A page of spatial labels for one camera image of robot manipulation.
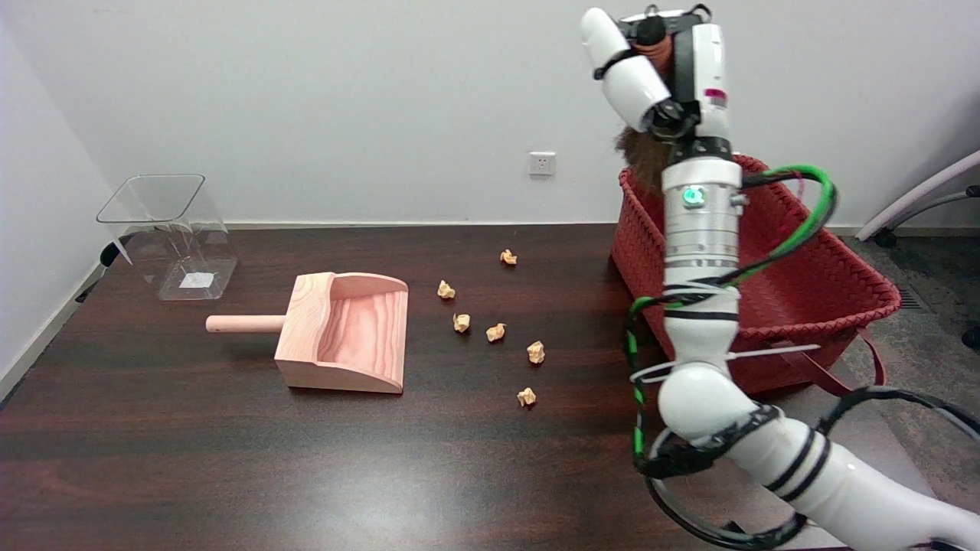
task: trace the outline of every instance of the electrical outlet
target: electrical outlet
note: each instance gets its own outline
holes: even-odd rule
[[[527,173],[532,176],[555,175],[555,152],[532,151],[527,154],[529,159]]]

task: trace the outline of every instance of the gray carpet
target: gray carpet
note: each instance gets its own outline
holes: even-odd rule
[[[846,242],[922,306],[870,327],[888,367],[888,383],[933,394],[980,416],[980,351],[960,342],[965,330],[980,324],[980,238],[900,237],[893,249]],[[870,382],[870,355],[862,344],[853,344],[841,362]],[[918,406],[877,402],[873,407],[940,499],[980,512],[980,446]]]

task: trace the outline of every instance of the transparent acrylic box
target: transparent acrylic box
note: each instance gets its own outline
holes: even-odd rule
[[[238,263],[204,180],[133,176],[96,217],[161,300],[217,299]]]

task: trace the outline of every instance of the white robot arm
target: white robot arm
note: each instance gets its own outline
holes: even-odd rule
[[[727,361],[738,331],[739,300],[732,283],[750,273],[738,268],[738,218],[747,201],[740,193],[741,168],[731,160],[721,30],[710,21],[711,12],[700,4],[688,12],[658,12],[651,6],[643,14],[618,21],[593,8],[581,20],[593,77],[602,81],[606,99],[628,125],[672,144],[669,166],[662,174],[666,296],[648,299],[642,307],[672,302],[664,312],[664,325],[676,359],[669,364],[671,373],[658,396],[668,430],[648,455],[642,445],[642,428],[638,429],[637,470],[672,518],[702,539],[724,547],[782,545],[810,518],[859,551],[894,551],[921,543],[980,551],[980,516],[881,475],[826,437],[833,422],[814,429],[788,419],[775,408],[752,401],[732,382]],[[638,44],[656,44],[667,35],[673,40],[670,84],[636,49]],[[631,333],[627,336],[627,349],[635,349],[635,339],[631,342]],[[642,384],[649,380],[651,370],[634,372],[631,377],[641,407]],[[885,387],[869,388],[838,413],[843,415],[867,398],[909,399],[901,394]],[[965,414],[951,414],[953,406],[931,398],[917,401],[942,409],[958,426],[980,438],[980,425]],[[661,454],[662,443],[671,433],[688,444],[672,455]],[[792,505],[799,515],[765,534],[708,532],[698,528],[704,524],[679,513],[682,508],[656,491],[662,488],[661,478],[706,468],[721,455]]]

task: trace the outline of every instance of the wooden table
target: wooden table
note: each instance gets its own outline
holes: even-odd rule
[[[609,225],[239,231],[221,300],[157,300],[117,262],[0,412],[4,549],[708,549],[630,467],[620,353],[630,296]],[[498,261],[504,248],[515,269]],[[284,312],[296,275],[408,283],[402,396],[290,390],[272,335],[207,334],[211,314]],[[440,279],[455,301],[436,297]],[[454,312],[472,315],[453,332]],[[483,330],[507,324],[502,342]],[[525,347],[544,342],[532,367]],[[646,336],[647,342],[652,339]],[[518,407],[531,386],[539,403]],[[812,422],[833,400],[782,399]],[[838,440],[928,486],[872,408]],[[722,463],[675,481],[747,530],[787,506]],[[796,546],[833,547],[808,528]]]

